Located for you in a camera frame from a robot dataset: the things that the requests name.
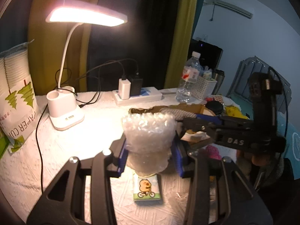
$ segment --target lamp head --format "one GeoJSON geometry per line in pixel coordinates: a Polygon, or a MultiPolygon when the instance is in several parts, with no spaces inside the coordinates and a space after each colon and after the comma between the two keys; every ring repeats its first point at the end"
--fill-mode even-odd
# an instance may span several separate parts
{"type": "Polygon", "coordinates": [[[117,26],[127,22],[127,16],[114,10],[78,0],[58,0],[46,22],[76,22],[117,26]]]}

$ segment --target black charger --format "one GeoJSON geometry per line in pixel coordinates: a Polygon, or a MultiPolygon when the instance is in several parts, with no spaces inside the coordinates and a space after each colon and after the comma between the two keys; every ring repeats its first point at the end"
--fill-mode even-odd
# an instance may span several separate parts
{"type": "Polygon", "coordinates": [[[139,75],[129,75],[128,80],[131,82],[130,96],[139,96],[141,94],[143,79],[139,75]]]}

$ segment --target hand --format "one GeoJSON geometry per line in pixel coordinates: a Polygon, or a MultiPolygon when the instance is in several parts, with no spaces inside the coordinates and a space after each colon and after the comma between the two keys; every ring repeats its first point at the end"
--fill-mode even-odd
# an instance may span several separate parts
{"type": "Polygon", "coordinates": [[[251,153],[246,153],[240,150],[236,151],[236,157],[242,157],[245,158],[249,161],[252,161],[252,163],[256,166],[262,167],[262,166],[267,166],[270,164],[270,155],[267,154],[251,154],[251,153]]]}

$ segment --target cartoon bicycle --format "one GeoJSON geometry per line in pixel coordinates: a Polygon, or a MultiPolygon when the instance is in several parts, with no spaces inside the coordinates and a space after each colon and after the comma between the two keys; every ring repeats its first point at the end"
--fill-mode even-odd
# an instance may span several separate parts
{"type": "Polygon", "coordinates": [[[155,193],[151,191],[151,183],[147,179],[142,179],[139,183],[139,189],[141,192],[137,194],[139,198],[149,195],[151,198],[154,198],[155,193]]]}

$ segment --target thermos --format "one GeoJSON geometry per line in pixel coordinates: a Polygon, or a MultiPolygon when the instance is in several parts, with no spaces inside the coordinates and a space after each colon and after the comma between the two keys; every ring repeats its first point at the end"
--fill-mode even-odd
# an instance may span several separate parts
{"type": "Polygon", "coordinates": [[[217,81],[216,86],[214,87],[214,90],[212,91],[212,95],[215,95],[218,93],[218,90],[220,89],[223,80],[225,78],[224,71],[219,69],[214,69],[212,73],[212,78],[217,81]]]}

